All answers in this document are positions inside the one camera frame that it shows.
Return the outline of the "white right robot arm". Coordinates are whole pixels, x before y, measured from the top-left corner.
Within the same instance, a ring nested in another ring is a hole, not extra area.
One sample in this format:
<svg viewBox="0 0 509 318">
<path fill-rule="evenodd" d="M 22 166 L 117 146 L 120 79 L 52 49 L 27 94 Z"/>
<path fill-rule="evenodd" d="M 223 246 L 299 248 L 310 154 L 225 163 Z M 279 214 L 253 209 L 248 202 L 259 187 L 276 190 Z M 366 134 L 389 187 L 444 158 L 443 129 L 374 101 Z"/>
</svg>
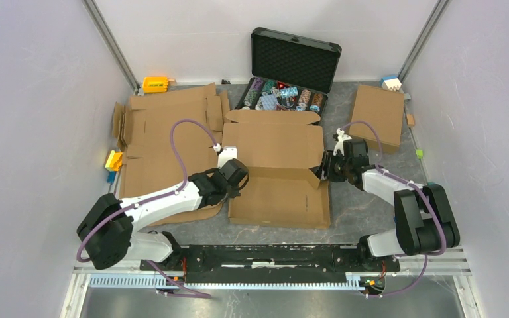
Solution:
<svg viewBox="0 0 509 318">
<path fill-rule="evenodd" d="M 334 150 L 326 150 L 315 174 L 329 182 L 349 182 L 393 206 L 394 229 L 363 236 L 357 245 L 357 264 L 364 270 L 374 270 L 384 256 L 438 255 L 460 243 L 444 188 L 405 181 L 372 165 L 362 139 L 339 141 Z"/>
</svg>

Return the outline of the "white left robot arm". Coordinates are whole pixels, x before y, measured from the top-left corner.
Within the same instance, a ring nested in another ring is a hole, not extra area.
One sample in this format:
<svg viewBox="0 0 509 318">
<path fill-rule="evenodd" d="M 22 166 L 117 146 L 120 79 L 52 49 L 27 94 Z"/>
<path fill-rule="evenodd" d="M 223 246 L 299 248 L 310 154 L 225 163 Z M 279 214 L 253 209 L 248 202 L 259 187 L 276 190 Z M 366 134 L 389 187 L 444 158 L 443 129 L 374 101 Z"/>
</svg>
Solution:
<svg viewBox="0 0 509 318">
<path fill-rule="evenodd" d="M 182 261 L 181 251 L 172 246 L 167 235 L 147 234 L 142 229 L 238 197 L 248 181 L 248 168 L 233 158 L 220 168 L 194 173 L 180 184 L 140 197 L 102 195 L 77 227 L 81 245 L 76 258 L 91 262 L 97 270 L 122 260 L 151 260 L 173 270 Z"/>
</svg>

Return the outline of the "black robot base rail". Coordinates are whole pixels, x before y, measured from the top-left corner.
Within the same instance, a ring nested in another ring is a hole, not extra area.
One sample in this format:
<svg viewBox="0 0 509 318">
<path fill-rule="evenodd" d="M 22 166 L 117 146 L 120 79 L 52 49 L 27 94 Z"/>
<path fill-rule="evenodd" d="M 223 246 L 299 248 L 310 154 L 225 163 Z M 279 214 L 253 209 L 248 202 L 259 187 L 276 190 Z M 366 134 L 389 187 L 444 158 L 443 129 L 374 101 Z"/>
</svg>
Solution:
<svg viewBox="0 0 509 318">
<path fill-rule="evenodd" d="M 391 256 L 373 258 L 348 244 L 191 244 L 169 237 L 173 251 L 157 264 L 186 283 L 341 283 L 345 274 L 399 272 Z"/>
</svg>

